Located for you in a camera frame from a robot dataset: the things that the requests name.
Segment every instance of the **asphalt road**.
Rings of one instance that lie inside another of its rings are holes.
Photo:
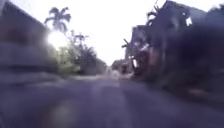
[[[223,128],[224,112],[128,79],[92,77],[0,90],[2,128]]]

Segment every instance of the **palm tree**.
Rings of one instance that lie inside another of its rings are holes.
[[[61,11],[56,7],[51,8],[49,13],[54,14],[54,16],[46,18],[44,23],[47,24],[49,21],[53,21],[54,29],[65,33],[67,31],[67,26],[63,21],[70,22],[71,20],[71,15],[65,13],[67,10],[68,7],[63,8]]]

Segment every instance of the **vegetation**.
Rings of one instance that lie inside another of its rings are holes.
[[[67,10],[68,10],[68,7],[63,8],[61,11],[59,11],[58,8],[53,7],[49,11],[49,13],[53,14],[53,16],[48,17],[44,23],[47,24],[49,21],[53,21],[52,25],[55,30],[59,30],[62,33],[67,32],[68,29],[67,29],[67,26],[66,26],[64,20],[67,22],[70,22],[70,20],[71,20],[71,15],[66,14]]]
[[[49,13],[54,14],[45,20],[47,24],[53,21],[53,30],[67,33],[68,28],[64,20],[69,22],[71,15],[67,14],[68,7],[59,11],[58,8],[53,7]],[[60,47],[55,50],[49,46],[49,52],[52,58],[57,63],[58,72],[63,75],[96,75],[101,74],[106,70],[106,64],[97,58],[97,55],[92,47],[87,47],[84,42],[88,36],[82,34],[76,35],[74,30],[71,30],[71,35],[67,36],[69,45]]]

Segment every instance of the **sun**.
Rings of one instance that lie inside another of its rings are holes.
[[[61,47],[68,46],[68,39],[66,36],[59,31],[52,31],[47,37],[47,41],[51,44],[56,50],[59,50]]]

